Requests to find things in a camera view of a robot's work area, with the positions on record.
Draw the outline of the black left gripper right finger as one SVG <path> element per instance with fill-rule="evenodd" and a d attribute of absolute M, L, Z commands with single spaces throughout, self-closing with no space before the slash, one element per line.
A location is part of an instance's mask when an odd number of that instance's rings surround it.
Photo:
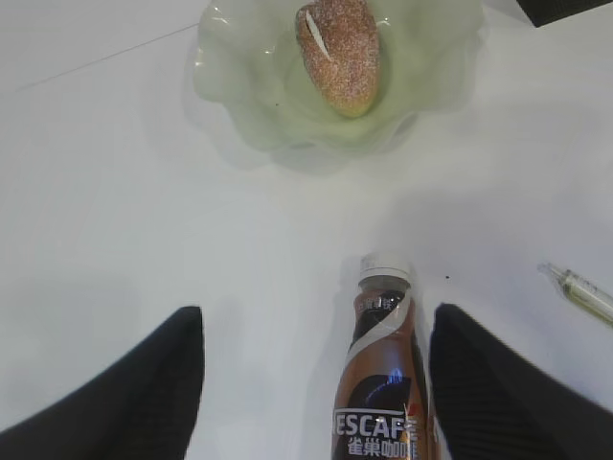
<path fill-rule="evenodd" d="M 612 414 L 442 304 L 430 335 L 434 405 L 454 459 L 609 459 Z"/>

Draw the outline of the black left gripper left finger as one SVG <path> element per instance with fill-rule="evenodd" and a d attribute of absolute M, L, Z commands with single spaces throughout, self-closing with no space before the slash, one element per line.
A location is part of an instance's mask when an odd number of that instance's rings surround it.
<path fill-rule="evenodd" d="M 1 433 L 4 459 L 183 459 L 205 374 L 199 307 L 177 310 L 62 400 Z"/>

